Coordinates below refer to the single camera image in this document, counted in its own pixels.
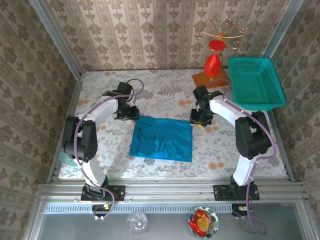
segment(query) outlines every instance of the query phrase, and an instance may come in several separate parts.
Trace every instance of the metal beam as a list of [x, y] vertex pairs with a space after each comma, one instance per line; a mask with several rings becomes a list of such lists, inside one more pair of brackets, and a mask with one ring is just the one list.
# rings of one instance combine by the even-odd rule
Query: metal beam
[[289, 1], [279, 23], [277, 24], [262, 54], [262, 57], [269, 59], [272, 58], [303, 2], [304, 0]]
[[[66, 111], [65, 116], [68, 117], [70, 115], [73, 115], [76, 111], [76, 107], [77, 107], [77, 102], [80, 96], [80, 92], [82, 89], [82, 83], [84, 80], [84, 76], [81, 76], [79, 81], [75, 82], [74, 88], [73, 88], [73, 92], [72, 92], [72, 96], [71, 96], [71, 101], [68, 107], [68, 110]], [[46, 183], [49, 184], [53, 181], [53, 177], [56, 171], [56, 166], [59, 163], [59, 155], [61, 152], [61, 144], [62, 144], [62, 140], [63, 140], [63, 134], [64, 134], [64, 129], [65, 129], [65, 124], [63, 123], [61, 132], [60, 132], [60, 136], [59, 136], [59, 140], [57, 142], [56, 148], [55, 148], [55, 152], [54, 152], [54, 156], [52, 159], [52, 163], [51, 163], [51, 168], [46, 180]]]
[[284, 144], [283, 144], [281, 136], [280, 136], [280, 132], [279, 132], [279, 129], [278, 129], [278, 126], [276, 123], [274, 112], [271, 110], [271, 111], [268, 111], [267, 113], [268, 113], [268, 117], [270, 120], [271, 128], [273, 130], [274, 138], [276, 139], [276, 145], [278, 146], [283, 165], [286, 169], [286, 173], [288, 174], [290, 181], [294, 182], [295, 176], [294, 176], [294, 173], [291, 169], [289, 159], [288, 159]]
[[[116, 180], [110, 185], [125, 185], [125, 203], [174, 204], [219, 203], [215, 201], [213, 185], [228, 184], [228, 178], [215, 180]], [[297, 202], [307, 200], [302, 183], [288, 180], [261, 180], [254, 182], [259, 189], [257, 203]], [[65, 181], [63, 184], [40, 184], [37, 197], [48, 203], [79, 202], [84, 181]], [[225, 203], [243, 203], [226, 201]]]
[[69, 70], [73, 74], [76, 81], [80, 79], [81, 68], [76, 62], [72, 52], [68, 48], [62, 33], [57, 28], [54, 20], [52, 19], [49, 11], [47, 10], [45, 4], [42, 0], [30, 0], [30, 4], [34, 8], [36, 14], [38, 14], [41, 22], [43, 23], [45, 29], [52, 38], [55, 46], [58, 48], [60, 54], [62, 55], [65, 63], [69, 67]]

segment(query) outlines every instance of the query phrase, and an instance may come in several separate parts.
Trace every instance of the red food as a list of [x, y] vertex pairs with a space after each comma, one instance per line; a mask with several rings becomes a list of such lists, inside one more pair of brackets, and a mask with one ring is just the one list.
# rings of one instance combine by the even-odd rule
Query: red food
[[194, 216], [193, 220], [188, 223], [190, 228], [200, 236], [205, 236], [206, 233], [207, 233], [206, 231], [201, 231], [199, 229], [199, 226], [198, 226], [198, 223], [197, 223], [198, 219], [203, 218], [203, 217], [206, 217], [206, 218], [210, 219], [208, 217], [208, 215], [203, 210], [198, 209], [196, 211], [196, 213], [195, 213], [195, 216]]
[[209, 77], [214, 77], [219, 73], [220, 66], [220, 58], [216, 53], [214, 53], [211, 56], [209, 56], [208, 59], [205, 61], [203, 68], [204, 74]]
[[214, 51], [223, 51], [227, 47], [227, 44], [221, 40], [212, 40], [209, 42], [209, 48]]
[[205, 231], [201, 231], [198, 227], [198, 224], [197, 222], [193, 222], [193, 221], [190, 221], [189, 223], [189, 226], [190, 228], [198, 235], [200, 236], [205, 236], [206, 235], [206, 232]]

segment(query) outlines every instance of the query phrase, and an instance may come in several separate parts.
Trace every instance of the gold wire ornament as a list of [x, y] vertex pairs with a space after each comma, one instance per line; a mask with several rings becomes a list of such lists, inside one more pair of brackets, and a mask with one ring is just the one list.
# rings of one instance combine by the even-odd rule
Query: gold wire ornament
[[240, 27], [240, 28], [238, 28], [238, 35], [236, 35], [236, 36], [228, 36], [228, 33], [229, 33], [232, 29], [234, 29], [234, 27], [236, 26], [236, 21], [228, 18], [228, 19], [226, 19], [226, 20], [224, 21], [224, 23], [225, 23], [226, 25], [231, 25], [231, 27], [229, 27], [227, 31], [220, 31], [220, 32], [219, 32], [219, 30], [218, 30], [218, 28], [217, 28], [217, 25], [213, 22], [213, 20], [204, 21], [204, 22], [202, 23], [203, 28], [205, 29], [205, 28], [209, 27], [210, 24], [213, 24], [213, 26], [214, 26], [214, 28], [215, 28], [215, 32], [217, 33], [217, 35], [210, 34], [209, 32], [206, 32], [206, 31], [197, 31], [194, 36], [195, 36], [195, 38], [197, 38], [197, 39], [200, 40], [200, 39], [205, 38], [205, 35], [208, 35], [208, 36], [210, 36], [210, 37], [214, 37], [214, 38], [217, 38], [217, 39], [220, 40], [220, 41], [223, 41], [227, 46], [229, 46], [229, 47], [232, 48], [232, 49], [240, 49], [240, 48], [242, 48], [243, 44], [242, 44], [240, 41], [235, 41], [235, 42], [233, 42], [233, 46], [232, 46], [232, 45], [226, 43], [226, 42], [224, 41], [224, 39], [236, 39], [236, 38], [241, 38], [241, 37], [243, 37], [243, 36], [245, 35], [246, 29], [244, 29], [243, 27]]

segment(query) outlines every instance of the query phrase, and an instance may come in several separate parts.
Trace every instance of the black mounting bracket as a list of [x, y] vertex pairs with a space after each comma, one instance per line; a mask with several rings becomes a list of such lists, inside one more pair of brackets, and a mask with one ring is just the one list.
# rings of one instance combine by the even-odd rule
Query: black mounting bracket
[[[247, 187], [239, 186], [233, 176], [230, 178], [230, 184], [225, 185], [213, 185], [213, 194], [215, 201], [245, 201], [247, 194]], [[259, 191], [254, 181], [250, 183], [249, 196], [252, 200], [260, 200]]]
[[191, 125], [198, 124], [203, 127], [211, 125], [213, 114], [215, 113], [210, 110], [210, 100], [216, 96], [222, 95], [222, 93], [220, 91], [209, 93], [205, 86], [198, 86], [192, 93], [199, 109], [191, 110], [189, 123]]
[[241, 210], [242, 208], [246, 208], [246, 204], [232, 204], [232, 215], [234, 217], [242, 217], [242, 216], [247, 216], [248, 212], [247, 210]]
[[[108, 179], [105, 177], [105, 180], [102, 184], [103, 188], [110, 190], [114, 193], [116, 202], [123, 202], [126, 195], [126, 187], [123, 185], [109, 185]], [[111, 202], [112, 197], [110, 194], [102, 189], [99, 189], [95, 186], [85, 184], [82, 188], [81, 201], [89, 202]]]
[[[115, 97], [119, 95], [129, 95], [133, 91], [133, 87], [127, 82], [120, 82], [118, 88], [113, 91], [106, 91], [102, 96]], [[118, 110], [116, 111], [116, 120], [136, 120], [140, 117], [140, 112], [137, 106], [130, 106], [129, 97], [119, 97], [118, 101]]]

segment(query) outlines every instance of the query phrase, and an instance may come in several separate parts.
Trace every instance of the red pepper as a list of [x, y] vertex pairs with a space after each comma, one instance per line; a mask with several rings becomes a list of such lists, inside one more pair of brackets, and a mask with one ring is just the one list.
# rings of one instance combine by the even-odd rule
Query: red pepper
[[205, 236], [206, 235], [206, 232], [205, 231], [201, 231], [198, 227], [198, 224], [197, 224], [197, 221], [193, 222], [193, 221], [190, 221], [189, 223], [189, 226], [190, 228], [198, 235], [200, 236]]
[[208, 218], [207, 214], [206, 214], [203, 210], [198, 209], [198, 210], [196, 211], [196, 213], [195, 213], [195, 216], [194, 216], [193, 220], [188, 223], [189, 226], [190, 226], [190, 228], [191, 228], [195, 233], [197, 233], [197, 234], [200, 235], [200, 236], [205, 236], [205, 235], [206, 235], [206, 232], [205, 232], [205, 231], [201, 231], [201, 230], [199, 229], [199, 226], [198, 226], [198, 223], [197, 223], [197, 220], [198, 220], [199, 218], [201, 218], [203, 215], [205, 215], [205, 216]]

